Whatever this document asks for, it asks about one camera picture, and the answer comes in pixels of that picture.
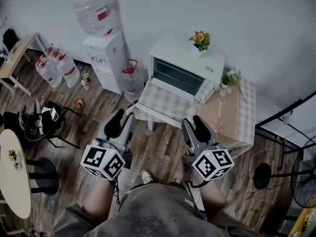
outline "checkered tablecloth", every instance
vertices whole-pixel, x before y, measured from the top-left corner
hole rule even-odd
[[[150,82],[147,82],[138,102],[180,123],[184,118],[192,121],[200,105],[199,101],[190,102]],[[137,108],[133,109],[133,113],[140,120],[163,122]]]
[[[246,101],[239,92],[237,139],[225,145],[228,149],[233,150],[231,153],[233,158],[236,158],[253,146],[256,125],[255,87],[251,81],[244,78],[240,80],[239,86]]]

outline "yellow object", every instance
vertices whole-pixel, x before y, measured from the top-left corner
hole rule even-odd
[[[311,198],[307,203],[306,206],[310,206],[314,204],[314,198]],[[299,236],[302,233],[302,228],[305,223],[305,219],[309,218],[309,214],[313,211],[313,208],[304,208],[301,212],[300,216],[296,220],[291,232],[289,233],[288,237],[293,237],[293,235],[298,232]]]

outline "white wall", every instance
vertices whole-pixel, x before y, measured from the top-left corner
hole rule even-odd
[[[70,0],[1,0],[17,34],[40,32],[75,59],[89,62],[86,33]],[[149,65],[148,51],[164,31],[212,34],[211,45],[240,68],[259,94],[286,107],[316,89],[316,0],[119,0],[132,58]]]

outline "metal rack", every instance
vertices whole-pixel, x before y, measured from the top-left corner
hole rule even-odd
[[[268,131],[264,128],[262,128],[263,125],[275,120],[275,119],[278,119],[280,121],[282,121],[282,119],[280,118],[281,116],[285,115],[286,113],[294,110],[295,108],[299,107],[300,105],[304,104],[305,102],[307,102],[309,99],[311,99],[312,97],[314,97],[316,95],[316,91],[314,91],[311,95],[309,95],[308,97],[304,98],[304,99],[299,99],[298,101],[294,102],[293,104],[291,104],[290,106],[286,107],[285,109],[283,109],[282,111],[278,112],[277,114],[267,118],[266,120],[264,121],[261,121],[260,123],[256,124],[256,129],[257,130],[260,130],[264,133],[267,133],[271,136],[274,136],[275,138],[276,137],[279,137],[280,140],[276,140],[276,139],[273,139],[267,135],[264,135],[260,132],[257,132],[255,131],[255,134],[265,138],[265,139],[268,139],[268,140],[271,140],[275,143],[278,143],[278,144],[281,144],[282,145],[282,159],[281,159],[281,164],[280,166],[278,167],[279,170],[281,170],[283,168],[283,160],[284,160],[284,156],[287,155],[287,154],[291,154],[291,153],[295,153],[295,152],[299,152],[301,154],[301,159],[303,157],[303,152],[304,152],[304,149],[307,149],[307,148],[310,148],[310,147],[313,147],[316,145],[315,141],[312,140],[312,138],[309,138],[306,134],[304,134],[302,131],[298,130],[297,128],[293,127],[292,125],[290,124],[287,124],[289,127],[291,127],[292,129],[294,129],[295,131],[297,131],[298,133],[302,134],[303,136],[305,136],[308,141],[312,141],[312,143],[310,145],[307,145],[307,146],[304,146],[304,147],[299,147],[298,145],[290,142],[290,141],[287,141],[286,138],[282,138],[281,136],[271,132],[271,131]]]

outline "cable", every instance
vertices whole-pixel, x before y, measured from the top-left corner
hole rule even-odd
[[[117,203],[119,205],[119,181],[118,181],[118,179],[117,179],[116,184],[114,185],[114,187],[116,188],[116,190],[114,190],[113,196],[117,197]]]
[[[192,192],[191,192],[190,187],[189,187],[189,184],[188,184],[189,182],[188,182],[188,181],[185,181],[184,183],[187,185],[188,191],[189,191],[189,193],[190,193],[192,199],[194,200],[194,197],[193,197],[193,195],[192,195]]]
[[[260,191],[260,190],[255,190],[255,191],[249,196],[249,198],[247,198],[247,200],[250,199],[253,195],[255,195],[255,193],[258,192],[258,191]]]
[[[282,184],[274,185],[272,188],[265,188],[265,189],[266,189],[266,190],[273,190],[275,187],[281,186],[281,185],[284,185],[284,184],[288,184],[289,182],[291,182],[291,181],[287,181],[287,182],[282,183]]]
[[[249,194],[248,194],[248,196],[246,197],[246,199],[245,199],[237,208],[235,208],[235,211],[237,211],[239,208],[241,208],[241,206],[242,206],[242,205],[246,202],[246,200],[250,197],[251,187],[252,187],[252,178],[251,178],[250,166],[251,166],[251,162],[252,162],[253,157],[256,156],[257,154],[261,153],[261,152],[268,151],[268,150],[270,150],[271,148],[276,147],[277,145],[278,145],[278,144],[275,144],[274,146],[272,146],[272,147],[270,147],[270,148],[268,148],[268,149],[261,150],[261,151],[255,153],[255,154],[251,157],[250,162],[249,162],[249,178],[250,178]]]
[[[188,183],[191,185],[192,188],[201,188],[204,185],[207,185],[210,181],[204,181],[203,183],[200,183],[198,185],[194,185],[193,182],[191,180],[187,180],[185,181],[185,183],[188,185]]]

